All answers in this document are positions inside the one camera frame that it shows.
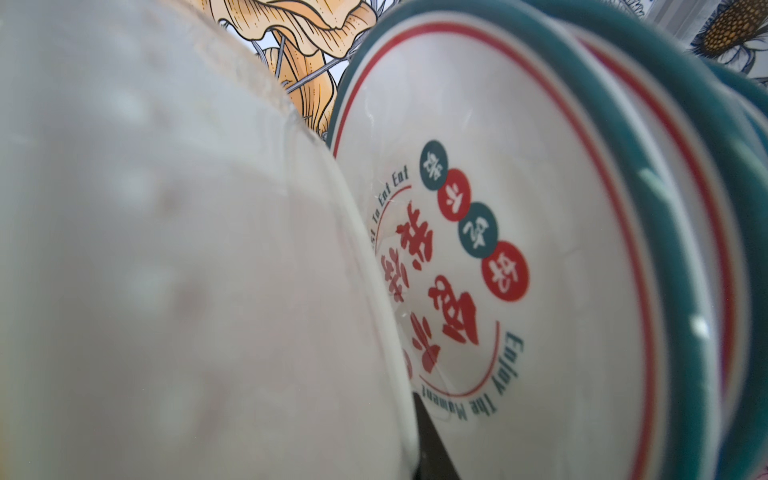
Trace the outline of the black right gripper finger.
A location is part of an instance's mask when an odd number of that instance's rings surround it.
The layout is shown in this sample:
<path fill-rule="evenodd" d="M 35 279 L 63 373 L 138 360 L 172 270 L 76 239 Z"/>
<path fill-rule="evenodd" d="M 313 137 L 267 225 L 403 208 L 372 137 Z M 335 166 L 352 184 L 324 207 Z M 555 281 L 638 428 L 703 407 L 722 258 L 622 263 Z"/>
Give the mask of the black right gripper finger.
<path fill-rule="evenodd" d="M 420 446 L 419 464 L 414 479 L 459 480 L 460 477 L 421 398 L 416 393 L 413 398 Z"/>

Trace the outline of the green rim printed plate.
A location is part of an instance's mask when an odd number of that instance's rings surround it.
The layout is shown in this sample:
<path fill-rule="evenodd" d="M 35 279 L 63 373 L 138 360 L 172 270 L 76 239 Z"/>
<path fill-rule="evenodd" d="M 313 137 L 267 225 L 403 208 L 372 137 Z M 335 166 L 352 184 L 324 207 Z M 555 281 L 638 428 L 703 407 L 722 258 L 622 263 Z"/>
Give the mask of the green rim printed plate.
<path fill-rule="evenodd" d="M 327 135 L 461 479 L 710 479 L 717 347 L 679 193 L 610 75 L 518 1 L 406 1 Z"/>

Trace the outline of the yellow rim dotted plate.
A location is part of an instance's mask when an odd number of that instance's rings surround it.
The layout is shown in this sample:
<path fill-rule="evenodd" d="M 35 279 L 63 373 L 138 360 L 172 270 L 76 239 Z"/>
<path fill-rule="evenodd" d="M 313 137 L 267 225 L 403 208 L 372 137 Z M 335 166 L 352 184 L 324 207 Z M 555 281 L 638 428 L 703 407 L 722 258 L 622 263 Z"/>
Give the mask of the yellow rim dotted plate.
<path fill-rule="evenodd" d="M 1 5 L 1 475 L 410 479 L 336 162 L 182 1 Z"/>

